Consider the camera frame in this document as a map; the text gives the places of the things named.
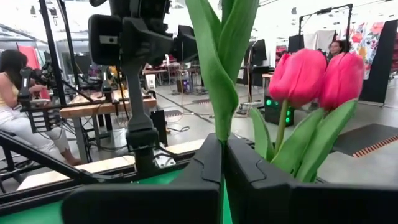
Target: floral fabric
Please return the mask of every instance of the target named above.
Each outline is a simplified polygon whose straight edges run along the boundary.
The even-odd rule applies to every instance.
[[[377,52],[381,31],[384,22],[364,22],[354,26],[349,31],[349,40],[351,42],[350,52],[359,54],[365,63],[364,79],[369,78],[371,65]],[[345,40],[346,32],[342,30],[339,34],[340,40]]]

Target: person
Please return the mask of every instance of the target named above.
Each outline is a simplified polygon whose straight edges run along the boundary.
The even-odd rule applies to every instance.
[[[27,65],[27,57],[17,50],[5,50],[0,61],[0,130],[14,133],[36,149],[72,166],[81,164],[74,158],[65,131],[53,128],[46,133],[33,133],[30,120],[21,112],[17,94],[22,86],[20,70]],[[31,83],[29,92],[36,94],[46,86]]]
[[[328,61],[330,61],[335,55],[343,53],[347,44],[344,40],[335,40],[329,45]]]

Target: tulip stem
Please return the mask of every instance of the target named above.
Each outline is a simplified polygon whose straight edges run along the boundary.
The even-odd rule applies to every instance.
[[[286,113],[288,107],[289,107],[289,102],[287,100],[284,100],[282,103],[282,108],[280,109],[278,135],[276,136],[276,142],[275,142],[275,154],[278,153],[279,148],[284,140],[285,127],[286,127]]]

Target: green surface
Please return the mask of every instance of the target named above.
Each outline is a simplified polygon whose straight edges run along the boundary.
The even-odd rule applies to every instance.
[[[145,180],[140,180],[138,184],[168,184],[181,171],[170,172],[168,174],[159,175]],[[224,189],[224,222],[232,223],[229,211],[229,203],[226,189]],[[0,217],[0,224],[62,224],[61,218],[61,202],[51,203],[41,207],[25,210],[5,217]]]

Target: tulip petal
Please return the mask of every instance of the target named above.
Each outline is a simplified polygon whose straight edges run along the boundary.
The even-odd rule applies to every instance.
[[[273,99],[287,99],[295,108],[313,101],[320,92],[327,62],[319,50],[302,49],[283,64],[283,74],[269,85]]]
[[[320,106],[333,110],[343,103],[358,98],[364,76],[364,62],[355,53],[339,54],[330,60],[325,72]]]
[[[289,54],[283,54],[283,56],[280,58],[278,66],[276,66],[276,69],[274,71],[274,74],[272,75],[271,81],[268,86],[268,92],[270,96],[274,100],[279,102],[283,101],[285,98],[285,93],[281,91],[280,86],[278,84],[285,73],[289,57],[290,57]]]

